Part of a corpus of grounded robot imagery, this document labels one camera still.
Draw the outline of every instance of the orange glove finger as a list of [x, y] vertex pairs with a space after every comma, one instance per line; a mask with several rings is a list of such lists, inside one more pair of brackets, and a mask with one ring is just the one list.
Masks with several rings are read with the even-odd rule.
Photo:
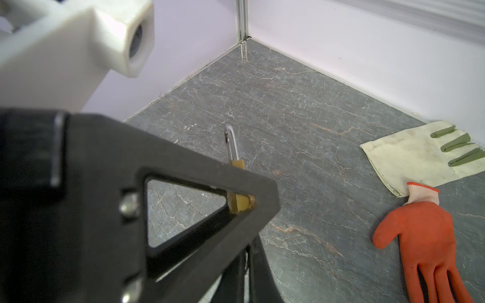
[[448, 282], [448, 274], [446, 268], [440, 266], [435, 271], [436, 290], [440, 303], [454, 303], [452, 290], [450, 289], [450, 282]]
[[423, 291], [421, 290], [420, 279], [418, 278], [418, 265], [405, 264], [403, 262], [403, 268], [409, 301], [411, 303], [424, 303]]
[[429, 303], [438, 303], [438, 295], [436, 293], [435, 287], [435, 267], [434, 266], [424, 266], [419, 265], [421, 273], [423, 274], [424, 280], [426, 281], [426, 285], [428, 286], [428, 298]]
[[402, 231], [398, 209], [390, 212], [375, 229], [372, 242], [378, 249], [383, 249]]
[[473, 303], [473, 299], [471, 298], [470, 294], [468, 293], [463, 281], [461, 280], [460, 274], [458, 273], [458, 269], [456, 265], [452, 265], [449, 269], [450, 273], [450, 281], [453, 287], [453, 291], [455, 293], [458, 302], [460, 303]]

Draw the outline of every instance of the white panel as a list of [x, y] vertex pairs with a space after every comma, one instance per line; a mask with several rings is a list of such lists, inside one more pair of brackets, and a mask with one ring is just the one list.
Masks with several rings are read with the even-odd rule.
[[155, 47], [138, 78], [110, 71], [84, 106], [126, 120], [237, 43], [234, 0], [154, 0]]
[[485, 47], [328, 0], [249, 0], [249, 34], [485, 143]]

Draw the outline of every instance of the glove finger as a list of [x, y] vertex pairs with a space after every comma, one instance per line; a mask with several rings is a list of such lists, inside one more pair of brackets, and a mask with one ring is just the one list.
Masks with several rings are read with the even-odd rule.
[[421, 290], [420, 279], [418, 277], [418, 265], [416, 263], [403, 263], [403, 268], [409, 301], [411, 303], [424, 303], [423, 291]]
[[419, 265], [421, 273], [426, 281], [426, 286], [428, 286], [428, 298], [429, 303], [438, 303], [438, 294], [436, 293], [435, 287], [435, 276], [434, 266]]
[[454, 303], [452, 290], [450, 289], [450, 282], [448, 281], [448, 274], [446, 268], [443, 266], [436, 268], [435, 271], [436, 290], [440, 303]]
[[450, 273], [450, 281], [452, 284], [453, 291], [455, 293], [458, 302], [460, 303], [473, 303], [473, 299], [471, 298], [470, 294], [468, 293], [463, 281], [461, 280], [460, 274], [458, 273], [458, 269], [456, 265], [452, 265], [449, 269]]

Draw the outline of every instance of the cream canvas work glove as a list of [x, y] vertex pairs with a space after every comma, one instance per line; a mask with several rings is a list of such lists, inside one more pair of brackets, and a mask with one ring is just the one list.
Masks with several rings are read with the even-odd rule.
[[391, 193], [406, 197], [408, 182], [436, 187], [485, 171], [485, 152], [469, 141], [466, 132], [438, 121], [360, 147]]

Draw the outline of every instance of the marble surface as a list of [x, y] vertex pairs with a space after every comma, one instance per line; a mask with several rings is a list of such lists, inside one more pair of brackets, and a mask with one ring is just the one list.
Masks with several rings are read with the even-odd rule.
[[[371, 242], [404, 199], [359, 145], [422, 122], [252, 40], [128, 121], [224, 162], [225, 123], [247, 169], [278, 182], [281, 211], [261, 235], [286, 302], [408, 301], [397, 239], [383, 250]], [[158, 181], [148, 187], [151, 245], [224, 204]], [[485, 302], [485, 173], [438, 188], [453, 216], [458, 270]]]

